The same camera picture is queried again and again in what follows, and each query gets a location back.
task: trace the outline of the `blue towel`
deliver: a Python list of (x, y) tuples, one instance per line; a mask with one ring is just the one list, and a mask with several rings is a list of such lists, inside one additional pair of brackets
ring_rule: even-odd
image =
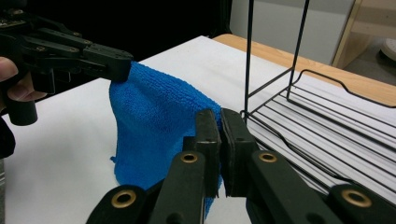
[[(220, 106), (184, 80), (132, 62), (128, 80), (112, 82), (117, 121), (115, 176), (120, 184), (148, 189), (166, 177), (183, 137), (195, 136), (195, 114), (211, 108), (219, 128)], [(205, 216), (213, 199), (205, 199)]]

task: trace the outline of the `human hand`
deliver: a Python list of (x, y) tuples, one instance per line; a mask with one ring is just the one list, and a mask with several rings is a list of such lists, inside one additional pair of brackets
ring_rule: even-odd
[[(0, 81), (7, 80), (18, 74), (18, 67), (10, 59), (0, 57)], [(0, 92), (0, 111), (6, 108), (3, 96)], [(43, 98), (47, 94), (41, 91), (35, 91), (30, 73), (21, 79), (15, 86), (7, 91), (7, 95), (11, 100), (28, 102)]]

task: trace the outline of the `screw hole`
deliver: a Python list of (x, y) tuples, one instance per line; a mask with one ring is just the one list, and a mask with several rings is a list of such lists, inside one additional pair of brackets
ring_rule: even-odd
[(269, 153), (269, 152), (264, 152), (260, 154), (260, 160), (266, 161), (266, 162), (275, 162), (277, 160), (276, 156)]
[(111, 204), (116, 208), (124, 208), (133, 204), (136, 200), (136, 194), (131, 189), (119, 191), (111, 199)]
[(347, 202), (358, 207), (370, 207), (372, 205), (370, 198), (357, 190), (344, 189), (341, 194)]
[(181, 160), (184, 162), (195, 162), (198, 160), (198, 157), (194, 154), (186, 154), (181, 157)]

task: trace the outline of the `black wire dish rack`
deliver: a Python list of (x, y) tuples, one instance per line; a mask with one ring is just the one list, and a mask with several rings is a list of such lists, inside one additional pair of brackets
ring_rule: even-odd
[[(351, 183), (370, 189), (395, 206), (396, 106), (360, 96), (341, 81), (316, 71), (305, 69), (295, 77), (309, 0), (304, 3), (292, 66), (249, 92), (253, 2), (249, 0), (245, 108), (241, 115), (261, 150), (281, 153), (305, 182), (320, 192), (326, 194), (334, 185)], [(312, 76), (327, 78), (342, 89), (328, 83), (326, 89), (312, 86)], [(252, 98), (260, 99), (261, 91), (282, 78), (289, 83), (286, 87), (249, 109)]]

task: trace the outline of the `white tabletop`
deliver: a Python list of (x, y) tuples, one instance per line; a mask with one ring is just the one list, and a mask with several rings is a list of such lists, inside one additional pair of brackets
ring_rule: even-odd
[[(244, 108), (243, 51), (199, 36), (141, 63), (189, 82), (222, 107), (237, 112)], [(251, 89), (285, 69), (252, 56)], [(38, 121), (30, 126), (14, 126), (5, 116), (17, 141), (14, 155), (5, 159), (7, 224), (85, 223), (118, 185), (110, 160), (117, 128), (109, 84), (96, 79), (38, 102)], [(250, 105), (261, 102), (253, 99)], [(245, 199), (225, 198), (221, 187), (205, 223), (250, 223)]]

